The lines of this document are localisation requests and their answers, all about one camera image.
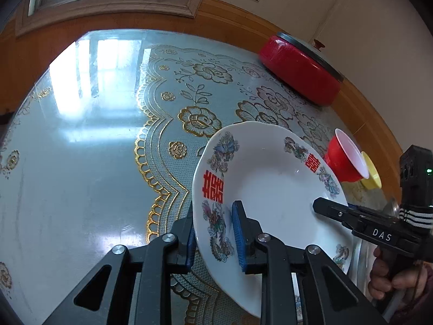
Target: white plate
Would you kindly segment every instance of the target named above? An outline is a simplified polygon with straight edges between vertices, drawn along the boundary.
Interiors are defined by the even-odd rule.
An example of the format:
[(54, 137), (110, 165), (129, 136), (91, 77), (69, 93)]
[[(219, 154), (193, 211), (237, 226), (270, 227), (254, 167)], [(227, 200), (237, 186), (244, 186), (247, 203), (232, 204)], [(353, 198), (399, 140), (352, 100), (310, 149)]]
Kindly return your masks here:
[(347, 272), (352, 235), (313, 212), (317, 197), (347, 205), (320, 155), (285, 128), (237, 123), (222, 128), (207, 144), (192, 185), (198, 248), (215, 282), (252, 315), (260, 317), (261, 276), (245, 275), (239, 266), (233, 201), (242, 200), (246, 215), (258, 220), (264, 232), (302, 249), (317, 244)]

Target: window frame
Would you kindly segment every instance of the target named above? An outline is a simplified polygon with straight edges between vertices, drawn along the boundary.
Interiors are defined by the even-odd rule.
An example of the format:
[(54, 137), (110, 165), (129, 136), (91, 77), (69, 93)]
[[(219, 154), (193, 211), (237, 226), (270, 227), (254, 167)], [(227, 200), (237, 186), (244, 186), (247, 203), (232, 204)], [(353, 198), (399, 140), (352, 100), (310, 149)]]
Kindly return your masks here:
[(23, 0), (17, 9), (16, 36), (56, 22), (115, 12), (157, 12), (194, 17), (201, 0)]

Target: red double happiness character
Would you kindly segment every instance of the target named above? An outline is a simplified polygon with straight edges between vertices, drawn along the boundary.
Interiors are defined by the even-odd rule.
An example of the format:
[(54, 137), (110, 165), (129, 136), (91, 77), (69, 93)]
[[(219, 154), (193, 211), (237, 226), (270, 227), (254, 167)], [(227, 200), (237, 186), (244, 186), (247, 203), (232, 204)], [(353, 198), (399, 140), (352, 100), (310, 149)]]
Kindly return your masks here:
[(320, 161), (313, 154), (310, 154), (305, 162), (305, 166), (315, 173), (320, 166)]
[(203, 175), (203, 196), (222, 204), (222, 191), (224, 189), (224, 181), (219, 179), (213, 173), (206, 170)]

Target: sleeve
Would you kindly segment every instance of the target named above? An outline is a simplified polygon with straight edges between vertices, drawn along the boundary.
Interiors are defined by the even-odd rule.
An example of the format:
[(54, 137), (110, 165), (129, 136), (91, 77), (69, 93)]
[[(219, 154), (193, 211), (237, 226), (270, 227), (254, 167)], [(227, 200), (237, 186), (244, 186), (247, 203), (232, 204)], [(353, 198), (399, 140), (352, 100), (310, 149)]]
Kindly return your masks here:
[(431, 325), (433, 322), (433, 270), (428, 264), (427, 282), (424, 293), (412, 306), (397, 311), (391, 318), (390, 325)]

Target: plate rim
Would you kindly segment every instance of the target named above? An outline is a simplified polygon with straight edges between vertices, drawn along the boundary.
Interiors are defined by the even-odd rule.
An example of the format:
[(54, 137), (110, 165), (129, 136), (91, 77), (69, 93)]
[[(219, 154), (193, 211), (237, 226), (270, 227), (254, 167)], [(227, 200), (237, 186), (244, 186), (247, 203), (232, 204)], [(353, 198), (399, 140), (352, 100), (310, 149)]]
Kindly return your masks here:
[[(325, 160), (320, 156), (320, 154), (311, 146), (311, 145), (309, 145), (307, 142), (305, 142), (303, 139), (301, 139), (298, 135), (296, 135), (294, 132), (292, 132), (291, 130), (289, 130), (289, 129), (287, 129), (287, 128), (284, 128), (284, 127), (281, 127), (281, 126), (279, 126), (279, 125), (274, 125), (274, 124), (269, 124), (269, 123), (263, 123), (263, 122), (259, 122), (259, 121), (244, 121), (244, 122), (237, 122), (237, 123), (233, 123), (233, 124), (230, 124), (230, 125), (228, 125), (228, 126), (225, 126), (225, 127), (223, 127), (223, 128), (221, 128), (220, 130), (218, 130), (210, 139), (209, 139), (209, 141), (208, 141), (208, 143), (206, 144), (206, 147), (205, 147), (205, 149), (203, 150), (203, 153), (202, 153), (202, 155), (201, 155), (201, 157), (200, 157), (200, 160), (198, 161), (198, 163), (197, 163), (197, 166), (196, 166), (196, 169), (195, 169), (195, 171), (194, 171), (194, 175), (193, 175), (193, 180), (192, 180), (192, 190), (191, 190), (191, 200), (192, 200), (192, 203), (193, 203), (193, 224), (194, 225), (196, 225), (196, 219), (198, 219), (198, 216), (196, 216), (196, 214), (194, 214), (194, 195), (195, 195), (195, 191), (198, 189), (198, 190), (200, 190), (201, 191), (201, 185), (202, 184), (198, 184), (198, 183), (196, 183), (196, 182), (198, 182), (199, 180), (198, 180), (198, 171), (199, 171), (199, 168), (200, 168), (200, 166), (201, 165), (203, 165), (202, 164), (202, 161), (203, 160), (207, 160), (207, 158), (208, 158), (208, 156), (209, 156), (209, 152), (212, 152), (213, 153), (213, 150), (214, 150), (214, 146), (215, 146), (215, 144), (216, 143), (218, 143), (218, 141), (219, 141), (219, 139), (220, 139), (220, 134), (221, 133), (225, 133), (225, 132), (230, 132), (231, 134), (232, 134), (232, 131), (231, 131), (231, 129), (232, 128), (237, 128), (237, 127), (241, 127), (241, 126), (262, 126), (263, 128), (266, 128), (266, 127), (268, 127), (268, 128), (275, 128), (275, 129), (278, 129), (279, 131), (281, 131), (282, 133), (285, 131), (288, 135), (287, 135), (287, 137), (294, 137), (294, 139), (296, 139), (296, 140), (298, 140), (298, 141), (300, 141), (300, 142), (302, 142), (303, 143), (303, 145), (308, 149), (308, 152), (309, 153), (312, 153), (312, 154), (316, 154), (316, 157), (318, 157), (318, 158), (320, 158), (320, 163), (321, 163), (321, 165), (324, 165), (325, 166), (325, 168), (327, 168), (327, 172), (328, 173), (330, 173), (331, 175), (332, 175), (332, 177), (333, 177), (333, 179), (334, 179), (334, 181), (337, 183), (337, 185), (338, 185), (338, 188), (340, 189), (340, 191), (341, 191), (341, 197), (343, 198), (343, 202), (341, 202), (341, 204), (344, 204), (344, 205), (346, 205), (346, 206), (348, 206), (348, 203), (347, 203), (347, 200), (346, 200), (346, 195), (344, 194), (344, 191), (343, 191), (343, 187), (341, 186), (341, 183), (338, 181), (338, 179), (337, 179), (337, 177), (335, 176), (335, 174), (334, 174), (334, 172), (332, 171), (332, 169), (327, 165), (327, 163), (325, 162)], [(198, 245), (198, 249), (199, 249), (199, 251), (200, 251), (200, 246), (199, 246), (199, 237), (198, 237), (198, 235), (197, 235), (197, 233), (195, 233), (195, 238), (196, 238), (196, 242), (197, 242), (197, 245)], [(351, 253), (350, 253), (350, 260), (349, 260), (349, 262), (348, 262), (348, 266), (347, 266), (347, 270), (345, 271), (345, 273), (347, 274), (347, 272), (348, 272), (348, 270), (349, 270), (349, 265), (350, 265), (350, 263), (351, 263), (351, 261), (352, 261), (352, 257), (353, 257), (353, 245), (351, 244), (350, 245), (350, 250), (351, 250)], [(234, 299), (226, 290), (225, 290), (225, 287), (222, 287), (222, 285), (221, 285), (221, 283), (217, 280), (217, 278), (215, 278), (215, 274), (213, 273), (213, 271), (211, 271), (211, 268), (208, 266), (208, 262), (205, 260), (205, 258), (202, 258), (203, 259), (203, 262), (204, 262), (204, 265), (205, 265), (205, 267), (206, 267), (206, 269), (207, 269), (207, 271), (209, 272), (209, 274), (210, 274), (210, 276), (212, 277), (212, 279), (213, 279), (213, 281), (218, 285), (218, 287), (223, 291), (223, 292), (225, 292), (236, 304), (238, 304), (242, 309), (244, 309), (246, 312), (248, 312), (249, 313), (249, 311), (247, 310), (247, 309), (245, 309), (244, 308), (244, 306), (242, 305), (242, 304), (240, 304), (239, 302), (238, 302), (238, 300), (236, 300), (236, 299)]]

